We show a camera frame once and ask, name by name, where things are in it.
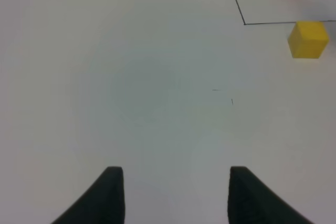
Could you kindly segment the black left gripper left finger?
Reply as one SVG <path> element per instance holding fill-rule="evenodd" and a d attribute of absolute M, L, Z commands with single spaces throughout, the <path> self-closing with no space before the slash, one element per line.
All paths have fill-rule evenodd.
<path fill-rule="evenodd" d="M 53 223 L 124 223 L 121 167 L 107 167 L 88 190 Z"/>

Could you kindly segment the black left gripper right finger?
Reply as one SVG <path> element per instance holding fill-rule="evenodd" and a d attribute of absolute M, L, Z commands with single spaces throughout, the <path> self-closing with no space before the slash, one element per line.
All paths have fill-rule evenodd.
<path fill-rule="evenodd" d="M 230 168 L 227 216 L 229 223 L 311 223 L 244 166 Z"/>

